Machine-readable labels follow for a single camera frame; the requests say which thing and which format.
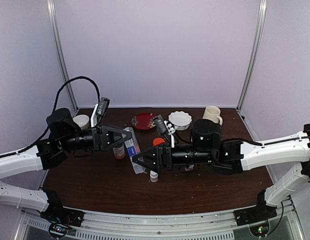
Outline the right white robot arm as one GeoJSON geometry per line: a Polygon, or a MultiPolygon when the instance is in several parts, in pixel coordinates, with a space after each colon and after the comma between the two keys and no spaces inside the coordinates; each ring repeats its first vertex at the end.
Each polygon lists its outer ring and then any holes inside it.
{"type": "Polygon", "coordinates": [[[254,168],[294,162],[291,170],[273,186],[262,190],[251,207],[251,216],[261,221],[303,182],[310,182],[310,123],[290,136],[265,141],[242,138],[221,140],[221,125],[199,119],[192,125],[191,142],[184,145],[160,144],[132,158],[132,161],[156,173],[162,167],[211,164],[223,175],[254,168]]]}

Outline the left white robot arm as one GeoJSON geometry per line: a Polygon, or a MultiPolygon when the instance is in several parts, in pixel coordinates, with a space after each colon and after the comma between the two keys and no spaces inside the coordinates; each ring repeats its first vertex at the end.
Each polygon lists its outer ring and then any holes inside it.
{"type": "Polygon", "coordinates": [[[131,139],[132,134],[116,126],[97,125],[81,129],[67,108],[54,111],[46,119],[49,138],[25,149],[0,155],[0,204],[37,210],[62,222],[67,212],[54,191],[30,190],[5,184],[3,178],[49,170],[59,166],[67,155],[78,150],[105,152],[131,139]]]}

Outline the clear plastic pill organizer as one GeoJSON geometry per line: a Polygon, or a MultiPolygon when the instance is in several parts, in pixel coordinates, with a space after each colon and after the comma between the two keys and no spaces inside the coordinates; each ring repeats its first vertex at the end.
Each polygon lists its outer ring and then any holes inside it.
{"type": "Polygon", "coordinates": [[[132,164],[132,167],[133,167],[135,174],[146,173],[146,169],[143,166],[138,165],[137,163],[134,163],[132,161],[133,156],[135,156],[141,152],[133,128],[132,127],[126,127],[126,128],[124,128],[124,130],[127,132],[130,132],[132,135],[132,137],[129,140],[125,141],[125,147],[127,149],[127,152],[128,152],[128,155],[129,155],[129,158],[130,158],[130,161],[131,161],[131,164],[132,164]]]}

